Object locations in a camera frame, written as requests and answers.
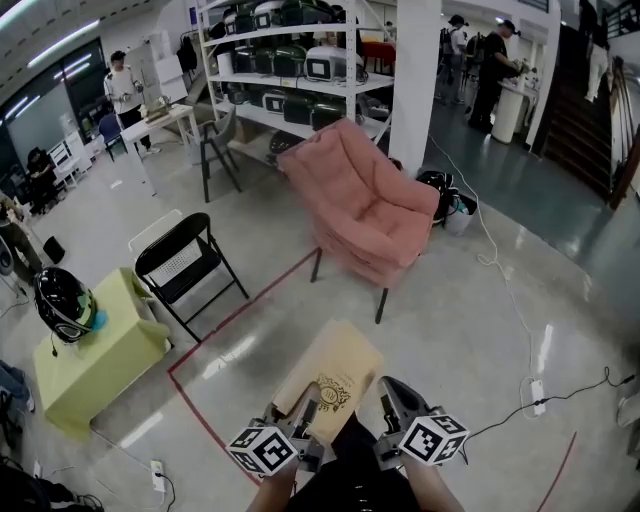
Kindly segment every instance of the white cable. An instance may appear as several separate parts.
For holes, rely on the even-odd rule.
[[[529,375],[527,375],[526,377],[524,377],[521,381],[520,381],[520,405],[522,407],[524,407],[524,399],[522,397],[522,384],[526,381],[526,380],[531,380],[532,382],[535,381],[535,378],[533,377],[533,345],[534,345],[534,340],[533,340],[533,334],[531,333],[531,331],[529,330],[529,327],[527,327],[526,322],[524,321],[524,317],[522,316],[522,313],[520,312],[520,309],[518,308],[518,304],[516,302],[516,298],[513,295],[513,291],[511,291],[511,287],[509,286],[509,279],[507,278],[507,274],[504,271],[504,268],[502,268],[502,265],[500,264],[500,262],[498,261],[498,246],[496,245],[495,241],[493,240],[493,238],[491,237],[491,233],[489,233],[489,229],[487,229],[487,225],[484,223],[484,219],[482,217],[482,210],[480,208],[480,197],[478,196],[478,194],[476,193],[476,191],[471,188],[471,186],[467,183],[467,180],[464,178],[464,174],[462,173],[462,171],[458,168],[458,166],[453,162],[453,160],[451,159],[451,157],[449,156],[449,154],[440,147],[440,145],[436,142],[436,140],[433,138],[433,136],[431,134],[429,134],[429,138],[431,139],[431,141],[433,142],[433,144],[436,146],[436,148],[438,148],[438,150],[447,157],[447,159],[449,160],[449,163],[453,166],[453,168],[458,172],[458,174],[460,175],[460,178],[462,179],[462,183],[465,184],[465,186],[471,191],[471,193],[474,195],[475,199],[476,199],[476,203],[478,205],[478,217],[480,218],[480,224],[482,224],[482,227],[484,228],[485,233],[487,234],[487,238],[489,239],[489,241],[491,242],[491,245],[493,245],[493,250],[494,250],[494,254],[493,254],[493,258],[489,259],[487,256],[485,256],[484,254],[478,254],[476,256],[476,258],[478,259],[478,261],[484,265],[485,267],[490,267],[492,265],[495,265],[496,267],[498,267],[498,269],[500,270],[500,274],[502,274],[502,279],[504,280],[504,285],[505,288],[507,289],[507,291],[509,292],[509,297],[511,297],[511,303],[513,304],[513,309],[515,310],[516,314],[518,315],[518,318],[520,319],[520,323],[522,324],[522,327],[524,328],[524,330],[527,332],[527,335],[529,337]],[[527,418],[528,420],[534,420],[537,418],[537,416],[527,416],[527,414],[525,413],[525,409],[522,409],[522,414],[524,415],[525,418]]]

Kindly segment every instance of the stair railing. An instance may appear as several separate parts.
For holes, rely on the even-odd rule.
[[[609,206],[614,210],[618,208],[626,195],[638,164],[640,164],[640,127],[636,129],[636,125],[633,122],[629,89],[624,76],[624,61],[620,57],[615,57],[613,60],[612,115],[616,108],[619,108],[620,112],[622,160],[616,162],[613,175],[613,190],[609,198]]]

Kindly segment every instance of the white desk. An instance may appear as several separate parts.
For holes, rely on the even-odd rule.
[[[147,123],[144,119],[137,122],[133,126],[130,126],[122,132],[122,140],[127,146],[129,152],[129,158],[131,159],[131,165],[138,172],[142,178],[142,183],[148,184],[151,189],[152,195],[156,195],[156,190],[149,179],[142,159],[136,151],[134,144],[138,142],[142,137],[146,137],[151,132],[164,128],[171,123],[178,123],[180,128],[180,135],[182,136],[182,143],[184,144],[185,159],[189,162],[189,138],[187,137],[188,127],[185,124],[185,118],[189,118],[189,124],[191,125],[191,133],[193,133],[193,143],[200,145],[200,134],[198,132],[198,125],[196,124],[196,116],[193,114],[193,107],[188,105],[172,105],[169,114],[165,117],[157,119],[151,123]]]

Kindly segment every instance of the shelf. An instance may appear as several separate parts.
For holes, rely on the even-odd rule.
[[[209,77],[212,82],[238,82],[244,84],[259,84],[270,87],[292,87],[304,91],[321,92],[335,96],[350,96],[361,92],[372,91],[382,87],[393,85],[393,77],[369,73],[369,79],[363,84],[357,84],[355,91],[346,86],[346,82],[311,82],[305,77],[281,78],[278,76],[261,75],[259,73],[235,73],[233,75],[213,75]]]
[[[234,34],[232,36],[220,37],[207,41],[202,46],[210,47],[217,44],[230,43],[232,41],[242,41],[244,39],[255,39],[256,37],[277,36],[282,34],[299,34],[300,32],[346,32],[347,25],[345,23],[326,23],[313,25],[297,25],[293,27],[270,27],[246,32],[244,34]]]
[[[223,112],[228,112],[231,106],[231,103],[229,103],[227,100],[215,104],[215,108],[218,110],[222,110]],[[272,128],[275,128],[277,130],[292,133],[293,135],[297,135],[298,137],[302,137],[303,139],[308,139],[315,133],[311,126],[305,124],[290,123],[284,120],[283,115],[273,114],[262,107],[256,107],[255,105],[251,105],[250,103],[236,105],[236,114],[240,117],[244,117],[245,119],[250,119],[257,123],[271,126]],[[384,123],[382,121],[371,119],[369,117],[365,117],[364,120],[364,124],[360,126],[364,129],[370,139],[375,138],[384,126]]]

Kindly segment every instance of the white t-shirt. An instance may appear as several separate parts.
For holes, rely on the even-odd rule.
[[[112,70],[104,79],[104,93],[113,103],[116,113],[129,112],[142,104],[140,94],[136,92],[136,79],[129,66],[122,71]],[[129,94],[129,99],[122,101],[122,95]]]
[[[466,47],[467,42],[464,39],[464,32],[461,28],[453,28],[449,31],[451,34],[451,49],[454,55],[462,55],[460,47]]]

